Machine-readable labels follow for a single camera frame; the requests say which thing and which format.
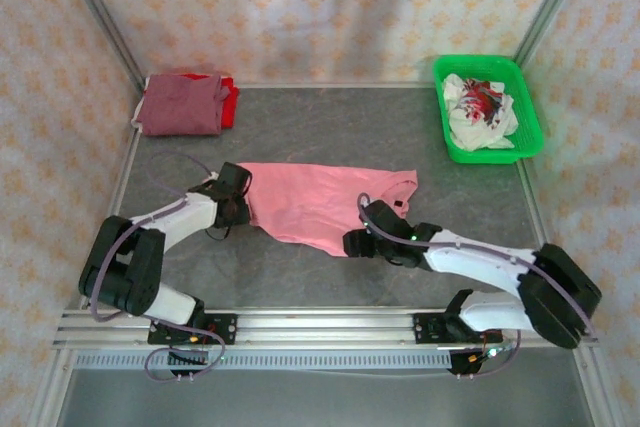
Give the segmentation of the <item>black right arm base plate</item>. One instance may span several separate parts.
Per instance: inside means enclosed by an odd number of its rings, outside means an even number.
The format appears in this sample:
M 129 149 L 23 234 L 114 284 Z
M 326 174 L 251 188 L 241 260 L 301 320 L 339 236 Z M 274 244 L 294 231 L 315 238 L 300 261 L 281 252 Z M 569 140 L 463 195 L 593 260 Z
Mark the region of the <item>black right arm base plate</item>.
M 413 332 L 417 344 L 480 344 L 485 340 L 458 315 L 447 312 L 414 314 Z

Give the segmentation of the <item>maroon folded t-shirt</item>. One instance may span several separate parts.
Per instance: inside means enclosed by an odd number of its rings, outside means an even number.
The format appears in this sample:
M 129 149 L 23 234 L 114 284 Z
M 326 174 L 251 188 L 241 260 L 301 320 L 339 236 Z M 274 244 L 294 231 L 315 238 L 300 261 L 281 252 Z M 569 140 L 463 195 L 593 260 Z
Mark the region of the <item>maroon folded t-shirt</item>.
M 138 116 L 146 136 L 191 136 L 185 132 L 189 79 L 182 74 L 153 74 L 146 79 Z

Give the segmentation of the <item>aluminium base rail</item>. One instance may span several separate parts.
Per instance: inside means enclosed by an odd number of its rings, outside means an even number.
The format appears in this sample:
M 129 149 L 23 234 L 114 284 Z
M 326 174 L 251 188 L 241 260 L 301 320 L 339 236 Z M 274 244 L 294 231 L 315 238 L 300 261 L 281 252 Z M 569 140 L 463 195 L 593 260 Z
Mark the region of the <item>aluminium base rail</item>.
M 240 309 L 235 343 L 244 349 L 383 349 L 417 347 L 413 315 L 403 308 Z M 56 348 L 153 347 L 151 321 L 125 315 L 99 323 L 86 311 L 65 312 L 54 336 Z M 459 349 L 480 344 L 422 344 Z

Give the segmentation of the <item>red folded t-shirt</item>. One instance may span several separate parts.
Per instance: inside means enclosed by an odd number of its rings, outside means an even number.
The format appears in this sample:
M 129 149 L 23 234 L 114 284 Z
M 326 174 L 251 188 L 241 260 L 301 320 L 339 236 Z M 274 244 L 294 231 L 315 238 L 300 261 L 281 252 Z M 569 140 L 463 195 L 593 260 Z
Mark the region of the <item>red folded t-shirt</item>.
M 189 79 L 186 102 L 188 135 L 217 135 L 234 126 L 240 90 L 234 79 L 217 74 L 185 73 Z

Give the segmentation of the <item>aluminium table edge rail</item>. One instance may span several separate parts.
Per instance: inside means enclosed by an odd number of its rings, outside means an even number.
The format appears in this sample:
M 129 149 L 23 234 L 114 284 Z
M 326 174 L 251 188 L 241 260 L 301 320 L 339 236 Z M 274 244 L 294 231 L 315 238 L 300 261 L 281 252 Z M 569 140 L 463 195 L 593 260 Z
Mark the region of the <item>aluminium table edge rail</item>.
M 121 162 L 120 170 L 116 178 L 116 184 L 111 194 L 111 198 L 109 200 L 107 209 L 105 211 L 106 217 L 109 217 L 114 214 L 118 214 L 120 212 L 124 194 L 128 184 L 130 172 L 135 160 L 140 136 L 141 134 L 138 129 L 134 129 L 134 128 L 131 129 L 128 142 L 127 142 L 125 155 Z
M 522 189 L 525 196 L 525 203 L 530 215 L 531 224 L 536 240 L 539 244 L 547 243 L 549 241 L 547 229 L 536 200 L 533 182 L 527 169 L 527 163 L 524 160 L 519 160 L 516 163 L 516 167 L 519 178 L 521 180 Z
M 435 89 L 434 82 L 379 83 L 235 83 L 240 90 L 248 89 Z

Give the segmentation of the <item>aluminium frame leg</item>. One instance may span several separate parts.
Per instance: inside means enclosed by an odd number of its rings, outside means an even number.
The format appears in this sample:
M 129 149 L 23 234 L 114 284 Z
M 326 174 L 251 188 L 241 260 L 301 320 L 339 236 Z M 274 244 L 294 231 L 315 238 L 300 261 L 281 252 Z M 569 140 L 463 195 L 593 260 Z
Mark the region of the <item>aluminium frame leg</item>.
M 49 355 L 27 427 L 56 427 L 73 373 L 76 355 L 71 349 L 55 349 Z
M 582 344 L 574 360 L 594 427 L 625 427 L 601 346 Z

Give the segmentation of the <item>white floral crumpled t-shirt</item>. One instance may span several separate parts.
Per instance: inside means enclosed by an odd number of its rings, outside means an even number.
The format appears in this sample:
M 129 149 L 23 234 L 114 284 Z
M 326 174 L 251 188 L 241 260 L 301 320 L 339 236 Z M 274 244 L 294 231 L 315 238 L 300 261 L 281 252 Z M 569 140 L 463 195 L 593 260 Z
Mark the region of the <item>white floral crumpled t-shirt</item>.
M 448 75 L 443 83 L 446 116 L 454 145 L 463 151 L 514 149 L 519 127 L 514 99 L 502 82 Z

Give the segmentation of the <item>pink t-shirt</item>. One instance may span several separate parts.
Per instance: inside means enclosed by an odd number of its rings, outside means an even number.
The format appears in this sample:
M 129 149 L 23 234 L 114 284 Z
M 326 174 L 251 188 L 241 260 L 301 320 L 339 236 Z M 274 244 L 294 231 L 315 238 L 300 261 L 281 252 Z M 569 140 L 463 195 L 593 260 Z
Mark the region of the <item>pink t-shirt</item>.
M 385 171 L 317 164 L 250 163 L 250 223 L 277 241 L 345 255 L 343 236 L 362 228 L 358 196 L 386 202 L 404 218 L 418 189 L 415 170 Z

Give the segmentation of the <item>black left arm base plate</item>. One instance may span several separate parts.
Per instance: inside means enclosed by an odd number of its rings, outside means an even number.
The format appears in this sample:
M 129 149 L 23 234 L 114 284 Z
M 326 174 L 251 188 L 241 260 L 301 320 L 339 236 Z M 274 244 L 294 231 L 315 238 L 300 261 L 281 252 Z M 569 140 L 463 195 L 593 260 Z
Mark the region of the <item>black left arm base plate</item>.
M 237 322 L 238 316 L 234 313 L 213 314 L 200 312 L 192 316 L 187 326 L 217 334 L 225 344 L 233 345 L 237 332 Z M 150 345 L 164 346 L 205 346 L 216 343 L 216 340 L 207 335 L 184 331 L 152 321 L 147 342 Z

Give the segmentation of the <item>green plastic basket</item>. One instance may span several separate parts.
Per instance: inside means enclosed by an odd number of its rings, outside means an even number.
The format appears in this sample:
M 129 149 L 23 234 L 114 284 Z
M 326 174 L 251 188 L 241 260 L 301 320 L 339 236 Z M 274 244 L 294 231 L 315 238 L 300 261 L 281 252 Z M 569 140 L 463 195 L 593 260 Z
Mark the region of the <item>green plastic basket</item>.
M 442 89 L 444 79 L 450 74 L 505 84 L 506 93 L 514 99 L 513 108 L 519 121 L 518 129 L 509 136 L 515 145 L 514 149 L 466 152 L 454 145 Z M 443 55 L 435 60 L 433 75 L 444 140 L 452 160 L 462 164 L 512 164 L 521 159 L 532 158 L 542 151 L 544 139 L 540 123 L 523 73 L 514 61 L 497 55 Z

